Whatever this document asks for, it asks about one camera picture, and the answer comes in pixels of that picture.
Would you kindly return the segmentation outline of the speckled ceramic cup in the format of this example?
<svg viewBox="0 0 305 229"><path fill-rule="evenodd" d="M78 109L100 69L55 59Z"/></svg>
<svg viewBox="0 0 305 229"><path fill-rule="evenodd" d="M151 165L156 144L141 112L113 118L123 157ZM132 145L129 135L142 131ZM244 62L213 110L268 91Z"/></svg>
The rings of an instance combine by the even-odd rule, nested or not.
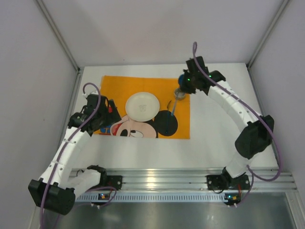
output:
<svg viewBox="0 0 305 229"><path fill-rule="evenodd" d="M186 97L186 94L180 89L180 88L176 88L174 90L174 97L176 100L183 100Z"/></svg>

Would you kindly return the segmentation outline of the cream round plate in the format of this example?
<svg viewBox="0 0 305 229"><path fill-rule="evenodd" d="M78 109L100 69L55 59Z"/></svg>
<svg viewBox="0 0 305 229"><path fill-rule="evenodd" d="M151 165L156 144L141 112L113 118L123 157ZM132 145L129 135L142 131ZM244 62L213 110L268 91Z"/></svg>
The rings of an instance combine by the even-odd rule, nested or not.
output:
<svg viewBox="0 0 305 229"><path fill-rule="evenodd" d="M159 100L148 92L135 93L125 104L127 115L134 121L146 122L153 119L160 110Z"/></svg>

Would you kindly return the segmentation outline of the blue fork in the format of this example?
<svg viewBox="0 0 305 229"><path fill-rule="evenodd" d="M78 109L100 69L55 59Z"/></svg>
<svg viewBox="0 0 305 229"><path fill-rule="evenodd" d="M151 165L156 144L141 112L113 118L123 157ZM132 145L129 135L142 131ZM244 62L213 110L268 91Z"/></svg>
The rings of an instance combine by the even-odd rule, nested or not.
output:
<svg viewBox="0 0 305 229"><path fill-rule="evenodd" d="M170 108L170 104L171 104L171 100L168 102L167 104L167 119L166 119L166 134L169 133L169 119L170 119L170 111L169 111L169 108Z"/></svg>

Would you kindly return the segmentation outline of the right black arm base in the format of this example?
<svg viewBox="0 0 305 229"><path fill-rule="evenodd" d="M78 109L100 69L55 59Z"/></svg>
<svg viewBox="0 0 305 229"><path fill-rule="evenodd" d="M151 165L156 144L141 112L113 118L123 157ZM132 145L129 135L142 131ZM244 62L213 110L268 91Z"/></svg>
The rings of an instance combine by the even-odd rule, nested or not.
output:
<svg viewBox="0 0 305 229"><path fill-rule="evenodd" d="M250 188L250 181L247 175L236 178L223 175L208 175L206 181L208 190L211 191L248 190Z"/></svg>

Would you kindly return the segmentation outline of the blue spoon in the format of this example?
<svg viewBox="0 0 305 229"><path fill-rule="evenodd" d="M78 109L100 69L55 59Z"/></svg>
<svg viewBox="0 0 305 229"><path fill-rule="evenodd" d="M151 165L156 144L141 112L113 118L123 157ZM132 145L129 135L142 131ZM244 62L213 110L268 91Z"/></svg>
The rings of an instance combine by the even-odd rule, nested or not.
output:
<svg viewBox="0 0 305 229"><path fill-rule="evenodd" d="M182 75L180 75L179 78L178 78L178 85L179 85L178 88L180 88L180 86L182 85L183 79L184 79L184 75L182 74ZM172 112L171 112L171 116L173 116L174 113L175 113L176 106L177 106L177 102L178 102L178 100L175 99L174 106L173 106L173 109L172 109Z"/></svg>

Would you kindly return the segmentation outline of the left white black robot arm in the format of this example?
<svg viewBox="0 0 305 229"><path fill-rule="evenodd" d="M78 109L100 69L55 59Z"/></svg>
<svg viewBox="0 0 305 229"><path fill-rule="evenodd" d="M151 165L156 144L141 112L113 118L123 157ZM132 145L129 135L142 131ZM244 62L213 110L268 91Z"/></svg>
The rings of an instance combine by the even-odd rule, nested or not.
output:
<svg viewBox="0 0 305 229"><path fill-rule="evenodd" d="M28 185L36 206L60 215L67 215L75 200L87 190L114 186L106 169L98 165L88 166L83 173L70 178L72 168L92 134L121 120L113 100L98 94L90 94L86 100L82 110L70 117L64 139L45 172Z"/></svg>

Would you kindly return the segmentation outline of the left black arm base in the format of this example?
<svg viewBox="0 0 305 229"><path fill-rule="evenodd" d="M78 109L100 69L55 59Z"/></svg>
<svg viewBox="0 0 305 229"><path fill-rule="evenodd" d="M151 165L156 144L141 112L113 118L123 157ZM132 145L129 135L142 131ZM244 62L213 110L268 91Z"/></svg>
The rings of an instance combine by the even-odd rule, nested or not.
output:
<svg viewBox="0 0 305 229"><path fill-rule="evenodd" d="M106 178L102 179L102 182L89 189L95 189L101 187L114 187L116 190L120 190L122 188L122 179L123 176L120 175L107 175Z"/></svg>

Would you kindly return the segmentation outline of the orange cartoon mouse placemat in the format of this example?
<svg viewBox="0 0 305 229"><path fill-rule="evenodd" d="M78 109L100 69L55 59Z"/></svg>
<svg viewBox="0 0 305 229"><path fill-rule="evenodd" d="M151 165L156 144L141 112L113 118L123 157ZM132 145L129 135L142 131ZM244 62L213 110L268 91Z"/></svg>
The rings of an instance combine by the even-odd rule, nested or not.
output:
<svg viewBox="0 0 305 229"><path fill-rule="evenodd" d="M101 94L113 99L121 120L109 127L95 131L96 135L126 136L136 138L190 138L190 97L177 102L173 116L174 90L178 87L176 79L136 78L123 76L104 76L101 82ZM130 96L139 92L152 93L160 103L159 113L151 120L137 122L125 111ZM166 134L167 104L170 104L169 133Z"/></svg>

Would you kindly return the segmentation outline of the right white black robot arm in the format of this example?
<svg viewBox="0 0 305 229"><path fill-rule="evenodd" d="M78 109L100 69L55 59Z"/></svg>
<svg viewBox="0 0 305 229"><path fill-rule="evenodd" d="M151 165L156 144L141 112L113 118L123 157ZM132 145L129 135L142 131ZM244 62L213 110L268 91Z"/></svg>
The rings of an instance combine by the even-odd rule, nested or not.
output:
<svg viewBox="0 0 305 229"><path fill-rule="evenodd" d="M274 119L243 105L226 78L217 70L210 72L201 56L187 60L186 65L187 69L178 79L180 90L186 94L204 92L219 104L240 131L234 143L236 153L221 173L225 185L233 187L241 183L253 158L271 145Z"/></svg>

